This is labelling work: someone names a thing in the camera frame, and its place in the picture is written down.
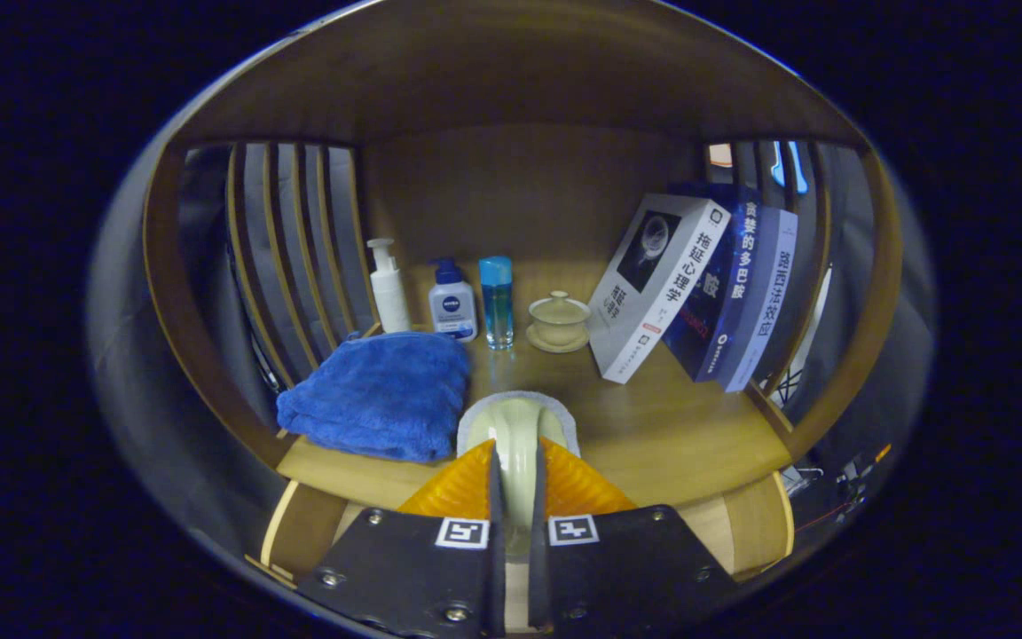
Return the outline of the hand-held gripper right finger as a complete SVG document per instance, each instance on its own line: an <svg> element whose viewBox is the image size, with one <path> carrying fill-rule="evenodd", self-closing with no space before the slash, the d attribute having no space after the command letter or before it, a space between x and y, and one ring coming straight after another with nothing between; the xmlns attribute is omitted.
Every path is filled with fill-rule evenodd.
<svg viewBox="0 0 1022 639"><path fill-rule="evenodd" d="M673 507L633 506L564 446L539 440L529 626L548 634L689 634L737 590Z"/></svg>

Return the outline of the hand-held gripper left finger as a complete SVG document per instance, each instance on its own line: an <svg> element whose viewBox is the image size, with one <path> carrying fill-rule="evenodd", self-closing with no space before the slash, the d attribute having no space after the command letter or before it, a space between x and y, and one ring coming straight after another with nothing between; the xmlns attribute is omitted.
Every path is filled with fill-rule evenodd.
<svg viewBox="0 0 1022 639"><path fill-rule="evenodd" d="M506 634L503 494L495 442L472 446L418 496L421 513L369 507L297 590L405 638Z"/></svg>

